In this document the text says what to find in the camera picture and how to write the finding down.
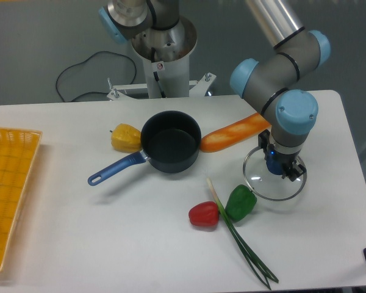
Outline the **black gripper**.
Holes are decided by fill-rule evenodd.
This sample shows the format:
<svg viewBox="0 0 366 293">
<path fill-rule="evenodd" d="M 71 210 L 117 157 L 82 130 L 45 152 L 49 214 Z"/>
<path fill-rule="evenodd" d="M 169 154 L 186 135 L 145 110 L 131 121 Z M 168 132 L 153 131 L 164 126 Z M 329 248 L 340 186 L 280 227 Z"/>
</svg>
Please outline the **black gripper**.
<svg viewBox="0 0 366 293">
<path fill-rule="evenodd" d="M 278 142 L 272 133 L 265 129 L 258 135 L 258 147 L 264 152 L 264 159 L 272 165 L 282 166 L 282 179 L 288 178 L 294 182 L 305 174 L 305 166 L 297 163 L 303 144 L 286 146 Z"/>
</svg>

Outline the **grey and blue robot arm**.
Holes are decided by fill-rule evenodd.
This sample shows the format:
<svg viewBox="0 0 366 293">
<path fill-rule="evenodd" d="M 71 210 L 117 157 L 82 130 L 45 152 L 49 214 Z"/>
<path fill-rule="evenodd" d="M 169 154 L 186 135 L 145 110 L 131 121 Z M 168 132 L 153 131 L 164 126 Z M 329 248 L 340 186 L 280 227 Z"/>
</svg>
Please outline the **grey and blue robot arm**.
<svg viewBox="0 0 366 293">
<path fill-rule="evenodd" d="M 244 60 L 229 84 L 271 124 L 259 135 L 268 170 L 294 181 L 306 173 L 297 157 L 314 127 L 318 104 L 292 85 L 327 61 L 331 45 L 321 32 L 307 31 L 286 1 L 247 5 L 275 55 L 264 63 Z M 177 1 L 110 1 L 98 13 L 114 41 L 131 42 L 143 59 L 150 98 L 188 95 L 186 57 L 196 45 L 196 35 L 191 22 L 180 16 Z"/>
</svg>

